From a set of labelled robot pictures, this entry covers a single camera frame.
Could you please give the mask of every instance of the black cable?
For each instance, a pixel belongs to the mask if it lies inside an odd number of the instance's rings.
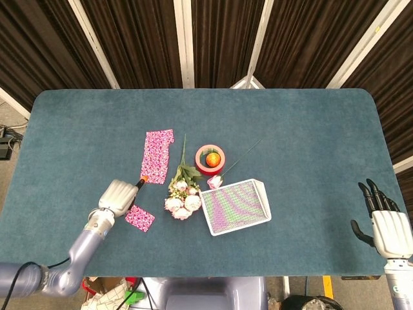
[[[15,283],[17,282],[17,278],[19,277],[19,274],[23,271],[24,268],[26,268],[26,267],[28,267],[28,266],[30,266],[30,265],[39,266],[39,265],[37,265],[35,262],[27,262],[27,263],[24,263],[22,266],[20,266],[19,270],[17,270],[17,272],[15,273],[15,276],[14,276],[14,279],[13,279],[13,282],[12,282],[12,285],[10,286],[10,289],[8,290],[8,293],[7,293],[5,302],[3,303],[3,306],[1,307],[1,310],[6,310],[8,301],[10,300],[10,297],[12,296],[13,289],[14,289]]]
[[[13,136],[17,140],[23,140],[23,135],[14,129],[10,128],[9,126],[6,125],[0,125],[0,127],[3,127],[5,129],[5,135],[8,134],[9,136]]]
[[[150,299],[152,298],[151,294],[149,293],[148,287],[146,286],[145,280],[142,278],[142,283],[143,286],[145,287],[145,291],[146,291],[146,295],[148,295],[148,300],[149,300],[149,304],[150,304],[150,309],[154,310],[154,308],[152,307],[152,302],[150,301]]]
[[[50,265],[50,266],[47,266],[47,267],[50,269],[50,268],[53,268],[53,267],[57,267],[57,266],[63,265],[63,264],[64,264],[65,262],[67,262],[69,259],[70,259],[70,258],[68,257],[67,259],[62,260],[60,263],[55,263],[54,265]]]
[[[136,292],[137,288],[141,285],[141,280],[142,278],[139,278],[139,282],[137,282],[137,284],[134,285],[132,291],[130,292],[130,294],[125,298],[125,300],[122,301],[122,304],[120,304],[116,310],[120,310],[122,308],[122,306],[125,304],[125,302],[134,294],[134,292]]]

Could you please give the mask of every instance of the flower stem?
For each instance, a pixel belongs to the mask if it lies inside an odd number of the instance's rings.
[[[181,158],[181,165],[185,164],[185,144],[186,144],[186,134],[183,137],[183,148],[182,148],[182,158]]]
[[[229,167],[226,171],[224,171],[224,173],[222,173],[221,177],[224,176],[224,174],[226,174],[229,170],[231,170],[233,166],[235,166],[245,155],[247,155],[249,152],[251,152],[251,150],[252,150],[254,147],[256,147],[257,144],[258,144],[259,142],[261,142],[261,141],[263,141],[263,140],[260,139],[260,140],[258,140],[257,142],[255,142],[255,144],[254,144],[253,146],[251,146],[243,155],[241,155],[241,157],[238,158],[238,160],[237,160],[235,163],[233,163],[231,167]]]

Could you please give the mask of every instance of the yellow stripe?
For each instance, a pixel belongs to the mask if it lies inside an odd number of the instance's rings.
[[[324,296],[334,299],[333,286],[331,284],[331,276],[323,276]]]

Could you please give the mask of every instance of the white pole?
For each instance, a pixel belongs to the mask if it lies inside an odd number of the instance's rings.
[[[30,118],[30,112],[27,111],[16,99],[14,99],[7,91],[0,87],[0,98],[3,99],[6,103],[8,103],[13,109],[18,111],[24,118]]]
[[[261,52],[261,47],[263,46],[265,32],[267,31],[268,20],[270,19],[273,4],[274,0],[265,0],[264,2],[263,12],[261,13],[261,19],[259,20],[256,40],[252,49],[250,65],[248,67],[247,83],[245,84],[245,88],[251,88],[252,75],[254,74],[257,67],[259,53]]]
[[[413,167],[413,156],[393,165],[394,173],[400,173]]]
[[[344,85],[409,2],[410,0],[388,0],[387,4],[338,69],[336,75],[331,79],[327,88],[340,88]]]
[[[174,0],[179,61],[183,88],[194,88],[194,44],[192,40],[191,0]]]
[[[108,59],[106,58],[105,53],[103,52],[102,46],[97,39],[95,30],[92,27],[92,24],[89,21],[89,18],[83,8],[80,0],[67,0],[72,7],[72,10],[79,21],[79,24],[82,27],[83,32],[85,33],[86,38],[89,41],[92,50],[94,51],[99,64],[102,67],[103,72],[105,73],[106,78],[108,79],[110,86],[114,89],[120,89],[119,83],[116,80],[115,74],[112,71],[112,68],[109,65]]]
[[[290,279],[287,276],[283,276],[283,293],[284,299],[290,296]]]

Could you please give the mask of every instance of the robotic hand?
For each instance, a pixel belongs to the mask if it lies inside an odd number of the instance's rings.
[[[368,215],[372,220],[374,237],[364,234],[358,223],[351,220],[351,228],[361,241],[387,259],[385,274],[394,309],[413,310],[413,236],[409,220],[397,204],[367,179],[370,190],[363,183],[359,187],[365,197]]]
[[[115,218],[129,210],[146,181],[147,177],[136,185],[112,181],[99,200],[99,207],[89,214],[88,223],[70,248],[69,266],[0,263],[0,297],[6,297],[7,302],[11,296],[24,297],[36,291],[50,296],[74,294],[80,287],[86,266],[114,225]]]

